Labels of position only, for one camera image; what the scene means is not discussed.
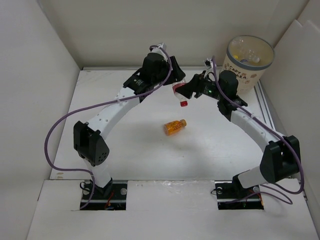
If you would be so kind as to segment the clear bottle red label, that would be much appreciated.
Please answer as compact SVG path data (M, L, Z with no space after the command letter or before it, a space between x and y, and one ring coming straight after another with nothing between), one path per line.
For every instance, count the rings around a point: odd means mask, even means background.
M185 79L179 81L179 82L175 82L172 84L172 90L173 90L173 93L175 95L175 97L179 100L179 103L180 103L180 106L181 107L186 107L188 105L188 100L186 97L184 97L183 95L181 95L180 93L178 93L176 91L177 88L185 85L187 82Z

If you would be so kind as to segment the orange bottle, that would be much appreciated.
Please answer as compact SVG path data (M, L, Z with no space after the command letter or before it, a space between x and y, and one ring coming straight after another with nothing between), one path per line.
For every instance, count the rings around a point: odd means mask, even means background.
M163 130L166 136L171 136L178 133L186 126L187 126L187 122L185 119L174 120L164 124Z

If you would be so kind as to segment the blue label bottle white cap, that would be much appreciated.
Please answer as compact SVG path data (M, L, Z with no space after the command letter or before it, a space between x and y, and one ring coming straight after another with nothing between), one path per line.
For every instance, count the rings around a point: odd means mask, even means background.
M248 64L249 63L249 61L247 59L241 59L240 62L244 63L244 64Z

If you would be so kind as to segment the large clear plastic bottle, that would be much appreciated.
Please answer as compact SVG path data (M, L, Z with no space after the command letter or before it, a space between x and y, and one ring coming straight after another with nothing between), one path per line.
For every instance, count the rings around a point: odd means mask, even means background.
M255 51L251 48L251 45L248 43L248 40L244 37L241 37L241 36L235 37L229 44L229 48L230 48L231 55L235 50L241 51L242 56L240 57L240 59L236 59L239 62L242 59L247 59L250 64L251 63L257 64L260 62L260 58L255 53Z

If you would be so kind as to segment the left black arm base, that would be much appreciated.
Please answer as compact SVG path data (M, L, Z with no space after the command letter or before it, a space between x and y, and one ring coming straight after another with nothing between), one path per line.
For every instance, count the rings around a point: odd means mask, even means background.
M128 181L116 180L113 182L107 195L104 195L96 187L94 194L89 201L92 190L92 182L83 181L80 183L82 190L80 210L82 211L125 211L127 206Z

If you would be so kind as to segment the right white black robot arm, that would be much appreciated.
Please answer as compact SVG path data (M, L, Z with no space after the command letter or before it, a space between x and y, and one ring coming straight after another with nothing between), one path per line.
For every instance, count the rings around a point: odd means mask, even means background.
M190 82L176 87L175 91L187 99L205 95L216 99L220 113L231 123L241 128L263 152L259 166L241 172L232 178L231 191L243 197L251 187L276 184L294 174L303 173L300 159L300 144L296 137L284 136L263 124L237 95L236 74L224 70L212 81L203 71L195 74Z

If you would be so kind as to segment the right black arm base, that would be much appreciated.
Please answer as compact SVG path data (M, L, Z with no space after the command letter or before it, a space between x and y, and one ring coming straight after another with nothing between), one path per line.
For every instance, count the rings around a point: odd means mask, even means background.
M253 187L237 189L231 180L217 180L210 193L219 210L264 210L261 195L254 192Z

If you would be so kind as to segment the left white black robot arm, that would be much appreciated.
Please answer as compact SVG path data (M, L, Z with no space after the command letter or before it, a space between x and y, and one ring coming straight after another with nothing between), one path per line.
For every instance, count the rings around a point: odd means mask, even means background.
M94 192L98 197L107 198L112 191L113 179L106 161L110 149L106 138L113 127L147 97L146 92L159 84L180 84L185 76L174 56L166 60L161 53L150 52L142 67L123 83L114 104L104 107L89 121L78 121L74 125L73 147L93 173Z

